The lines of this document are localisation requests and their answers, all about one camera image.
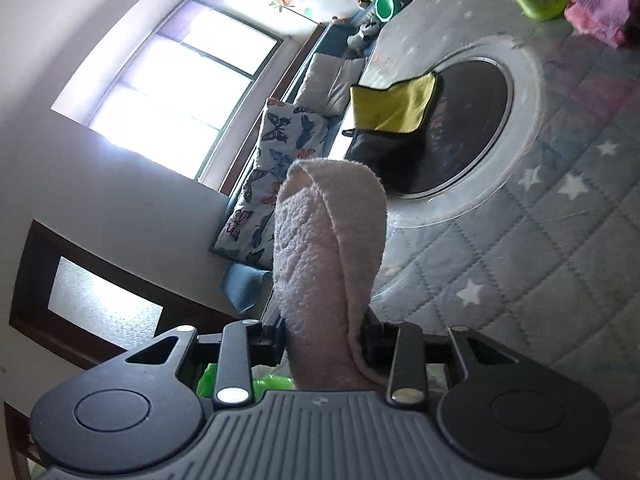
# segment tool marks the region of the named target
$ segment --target white star pattern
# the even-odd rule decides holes
[[[540,166],[535,167],[533,170],[524,170],[524,176],[520,179],[518,184],[524,186],[527,191],[531,189],[534,184],[540,184],[542,181],[538,178],[538,170]]]
[[[479,305],[480,291],[483,287],[484,285],[476,285],[472,280],[466,280],[466,288],[456,293],[456,296],[462,300],[463,306],[467,306],[469,303]]]
[[[596,146],[600,150],[600,156],[611,155],[616,156],[616,150],[619,144],[615,144],[610,140],[605,140],[601,145]]]
[[[558,190],[558,193],[567,195],[569,200],[573,200],[578,195],[588,192],[589,188],[584,185],[581,175],[573,176],[568,173],[564,184],[562,184],[562,187]]]

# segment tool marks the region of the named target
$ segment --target round black pad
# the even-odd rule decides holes
[[[539,433],[555,428],[564,419],[564,408],[555,398],[535,390],[516,390],[494,399],[491,412],[508,430]]]
[[[175,363],[120,356],[60,384],[31,412],[43,460],[91,475],[132,473],[175,456],[204,424],[198,397]]]
[[[78,402],[76,419],[89,430],[123,431],[145,420],[150,409],[149,401],[136,392],[103,390]]]
[[[478,368],[437,409],[440,431],[457,452],[521,478],[552,478],[595,464],[610,431],[609,413],[595,394],[551,371]]]

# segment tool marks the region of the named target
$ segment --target wooden trim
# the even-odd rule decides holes
[[[43,466],[43,464],[40,457],[35,452],[31,452],[33,444],[30,439],[29,417],[5,402],[4,424],[15,478],[16,480],[30,480],[27,458],[39,465]]]
[[[9,325],[84,370],[123,353],[125,349],[49,310],[49,298],[61,257],[162,306],[156,335],[181,324],[193,325],[201,333],[217,333],[236,320],[131,274],[34,220],[15,280]]]
[[[296,54],[296,57],[293,59],[287,71],[284,73],[282,78],[280,79],[278,85],[271,93],[271,97],[274,99],[282,99],[287,92],[287,89],[293,82],[298,74],[298,70],[305,62],[306,57],[313,50],[318,42],[320,36],[324,32],[324,25],[318,25],[316,29],[311,33],[308,40],[305,41],[302,48]],[[254,126],[249,130],[246,139],[242,143],[240,151],[236,155],[234,159],[234,163],[229,168],[229,171],[226,172],[226,177],[222,182],[222,186],[220,186],[220,193],[225,195],[231,195],[238,182],[238,179],[242,175],[242,170],[246,167],[247,162],[249,161],[251,154],[254,152],[255,143],[258,141],[258,133],[260,131],[260,122],[262,121],[262,114],[258,116],[258,118],[254,121]]]

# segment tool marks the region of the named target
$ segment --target window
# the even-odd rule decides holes
[[[49,310],[125,350],[154,337],[162,307],[60,258]]]
[[[183,324],[222,332],[236,318],[131,274],[33,221],[9,325],[85,370]]]
[[[197,178],[279,45],[266,32],[187,0],[121,70],[89,126]]]

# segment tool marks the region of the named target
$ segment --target gray stuffed animal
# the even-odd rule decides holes
[[[347,45],[358,54],[362,54],[367,44],[378,36],[380,28],[380,24],[376,21],[361,25],[360,30],[356,34],[347,38]]]

